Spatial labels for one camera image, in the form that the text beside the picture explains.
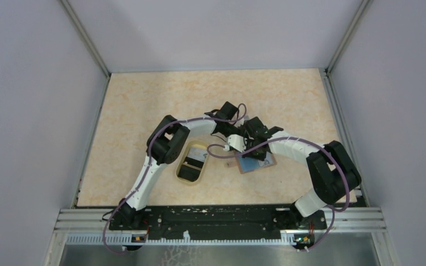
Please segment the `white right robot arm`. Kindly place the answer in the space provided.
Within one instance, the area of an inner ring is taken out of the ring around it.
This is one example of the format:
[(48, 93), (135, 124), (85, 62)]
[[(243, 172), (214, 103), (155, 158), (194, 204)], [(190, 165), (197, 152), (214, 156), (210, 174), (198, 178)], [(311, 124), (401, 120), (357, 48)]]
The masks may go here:
[(361, 175), (347, 150), (339, 141), (319, 145), (292, 136), (282, 128), (267, 128), (255, 117), (243, 124), (246, 150), (243, 156), (264, 159), (267, 152), (286, 156), (307, 166), (312, 188), (293, 205), (290, 221), (305, 228), (312, 214), (327, 206), (343, 212), (349, 207), (349, 193), (362, 182)]

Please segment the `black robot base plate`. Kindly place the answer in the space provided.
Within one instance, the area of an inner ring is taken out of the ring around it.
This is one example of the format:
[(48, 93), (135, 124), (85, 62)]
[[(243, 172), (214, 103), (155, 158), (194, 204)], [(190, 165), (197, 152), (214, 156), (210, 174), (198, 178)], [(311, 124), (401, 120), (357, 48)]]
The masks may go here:
[(282, 230), (325, 230), (323, 211), (302, 217), (292, 204), (147, 206), (124, 205), (110, 220), (111, 231), (147, 230), (149, 240), (196, 241), (279, 239)]

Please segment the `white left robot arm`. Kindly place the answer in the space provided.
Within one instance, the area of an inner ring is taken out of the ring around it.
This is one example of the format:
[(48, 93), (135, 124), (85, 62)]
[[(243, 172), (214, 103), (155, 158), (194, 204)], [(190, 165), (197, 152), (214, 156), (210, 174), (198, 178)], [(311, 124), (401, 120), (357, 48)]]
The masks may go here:
[(125, 198), (120, 201), (119, 208), (127, 209), (122, 217), (123, 223), (130, 229), (138, 229), (143, 225), (144, 214), (141, 212), (148, 204), (149, 196), (167, 165), (177, 160), (189, 137), (209, 135), (224, 130), (230, 133), (247, 114), (247, 107), (240, 104), (244, 112), (230, 102), (214, 114), (203, 114), (200, 117), (178, 120), (171, 115), (165, 116), (147, 141), (146, 157), (143, 168)]

